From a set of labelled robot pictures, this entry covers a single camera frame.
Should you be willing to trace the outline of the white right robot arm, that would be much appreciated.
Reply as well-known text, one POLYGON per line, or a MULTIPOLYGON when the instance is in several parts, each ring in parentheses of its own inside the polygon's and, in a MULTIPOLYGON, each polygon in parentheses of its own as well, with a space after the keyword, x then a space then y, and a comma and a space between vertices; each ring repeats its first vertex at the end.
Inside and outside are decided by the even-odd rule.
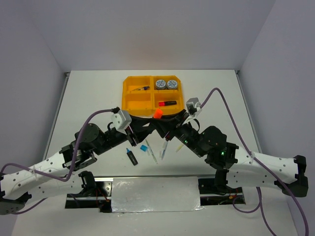
POLYGON ((219 192, 239 187, 268 187, 294 197, 307 195, 307 165, 303 156, 281 158, 247 151, 229 143, 227 136, 215 126, 197 131, 189 124, 186 111, 162 116, 157 122, 166 140, 177 138, 215 169, 214 187, 219 192))

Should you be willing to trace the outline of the small glue bottle blue cap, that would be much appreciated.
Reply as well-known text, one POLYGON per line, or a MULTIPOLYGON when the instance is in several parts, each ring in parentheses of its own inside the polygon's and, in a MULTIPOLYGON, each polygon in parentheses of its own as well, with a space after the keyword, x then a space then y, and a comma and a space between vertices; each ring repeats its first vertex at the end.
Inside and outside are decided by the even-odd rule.
POLYGON ((143 87, 135 88, 135 89, 133 89, 131 91, 142 91, 142 90, 146 91, 146 90, 149 90, 149 89, 150 89, 150 86, 143 86, 143 87))

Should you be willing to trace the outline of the black highlighter pink tip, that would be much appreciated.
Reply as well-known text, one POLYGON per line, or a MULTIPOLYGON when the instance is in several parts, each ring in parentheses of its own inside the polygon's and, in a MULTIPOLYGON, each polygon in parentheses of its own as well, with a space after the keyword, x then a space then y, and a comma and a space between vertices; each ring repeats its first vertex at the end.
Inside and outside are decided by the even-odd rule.
POLYGON ((160 107, 173 106, 173 105, 177 105, 177 101, 176 100, 173 100, 173 101, 161 101, 161 102, 158 102, 158 105, 160 107))

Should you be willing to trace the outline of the round blue-white tin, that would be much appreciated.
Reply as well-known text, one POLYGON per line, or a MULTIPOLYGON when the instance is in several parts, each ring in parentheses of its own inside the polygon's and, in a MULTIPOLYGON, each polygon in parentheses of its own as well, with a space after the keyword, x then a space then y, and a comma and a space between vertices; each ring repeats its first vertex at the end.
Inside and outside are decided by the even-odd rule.
POLYGON ((170 90, 177 90, 178 89, 178 82, 176 80, 169 80, 166 84, 167 89, 170 90))
POLYGON ((164 90, 166 89, 166 81, 163 79, 159 79, 155 82, 155 88, 157 90, 164 90))

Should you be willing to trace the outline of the black highlighter blue tip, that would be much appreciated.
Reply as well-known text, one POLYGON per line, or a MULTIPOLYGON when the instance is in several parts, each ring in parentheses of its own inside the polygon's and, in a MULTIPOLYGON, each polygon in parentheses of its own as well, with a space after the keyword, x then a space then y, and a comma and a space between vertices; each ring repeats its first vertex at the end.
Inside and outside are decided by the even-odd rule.
POLYGON ((133 166, 136 166, 138 164, 138 161, 136 160, 133 152, 130 149, 126 148, 126 154, 132 162, 133 166))

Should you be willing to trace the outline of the blue highlighter cap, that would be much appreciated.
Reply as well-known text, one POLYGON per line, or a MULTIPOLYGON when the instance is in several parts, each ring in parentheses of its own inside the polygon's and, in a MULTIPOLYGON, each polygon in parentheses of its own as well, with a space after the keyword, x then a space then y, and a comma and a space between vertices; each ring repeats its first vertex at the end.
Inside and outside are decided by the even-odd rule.
POLYGON ((140 147, 140 149, 141 149, 142 151, 146 152, 148 148, 147 148, 147 146, 142 145, 142 146, 140 147))

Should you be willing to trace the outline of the orange highlighter cap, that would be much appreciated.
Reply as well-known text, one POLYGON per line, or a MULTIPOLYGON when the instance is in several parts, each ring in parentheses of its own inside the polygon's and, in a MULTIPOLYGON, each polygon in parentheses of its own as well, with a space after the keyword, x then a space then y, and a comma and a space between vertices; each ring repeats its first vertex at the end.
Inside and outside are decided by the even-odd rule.
POLYGON ((156 109, 153 118, 160 119, 163 116, 163 111, 161 109, 156 109))

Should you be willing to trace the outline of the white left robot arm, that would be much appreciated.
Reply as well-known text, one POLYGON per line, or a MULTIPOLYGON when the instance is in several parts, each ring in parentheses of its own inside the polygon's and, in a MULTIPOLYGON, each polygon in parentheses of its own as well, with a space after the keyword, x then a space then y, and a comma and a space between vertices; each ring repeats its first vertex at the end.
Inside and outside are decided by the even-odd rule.
POLYGON ((51 157, 31 167, 13 164, 18 171, 12 174, 0 172, 0 213, 22 214, 26 204, 37 205, 45 199, 60 194, 83 194, 97 192, 95 178, 85 168, 97 161, 96 156, 129 141, 132 146, 150 135, 155 127, 153 118, 120 114, 112 115, 111 124, 103 132, 88 118, 75 140, 51 157))

